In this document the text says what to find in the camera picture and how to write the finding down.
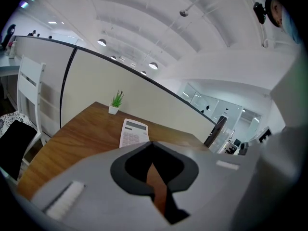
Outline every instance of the white ceiling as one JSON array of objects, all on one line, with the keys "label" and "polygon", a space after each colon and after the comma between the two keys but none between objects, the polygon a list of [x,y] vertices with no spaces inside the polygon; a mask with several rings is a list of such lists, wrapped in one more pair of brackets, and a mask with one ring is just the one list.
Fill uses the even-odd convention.
[{"label": "white ceiling", "polygon": [[[258,23],[253,3],[265,0],[38,1],[65,21],[65,26],[84,39],[89,48],[123,55],[154,79],[210,78],[247,84],[254,78],[254,71],[247,68],[252,59],[254,69],[262,65],[261,77],[252,85],[270,90],[276,84],[270,84],[271,76],[277,73],[277,82],[298,51],[292,40],[268,20],[263,26]],[[187,17],[180,16],[184,9],[188,10]],[[107,40],[108,50],[97,44],[100,38]],[[247,51],[256,52],[256,56],[241,62]],[[158,71],[148,66],[153,61],[158,63]],[[200,71],[203,66],[211,68],[211,75]],[[225,70],[233,68],[237,72],[234,76]],[[259,83],[262,76],[265,80]]]}]

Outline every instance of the chair backrest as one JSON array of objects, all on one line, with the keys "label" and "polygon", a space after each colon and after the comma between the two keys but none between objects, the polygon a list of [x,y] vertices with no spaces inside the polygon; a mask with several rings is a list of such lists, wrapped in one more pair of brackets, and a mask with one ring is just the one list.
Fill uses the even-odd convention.
[{"label": "chair backrest", "polygon": [[17,82],[17,108],[18,112],[23,113],[22,110],[22,97],[20,93],[22,93],[28,100],[30,100],[35,107],[35,120],[36,126],[39,132],[41,131],[40,125],[40,90],[42,86],[42,73],[45,71],[46,64],[41,63],[38,64],[31,59],[25,57],[23,55],[19,74],[18,74],[18,82]]}]

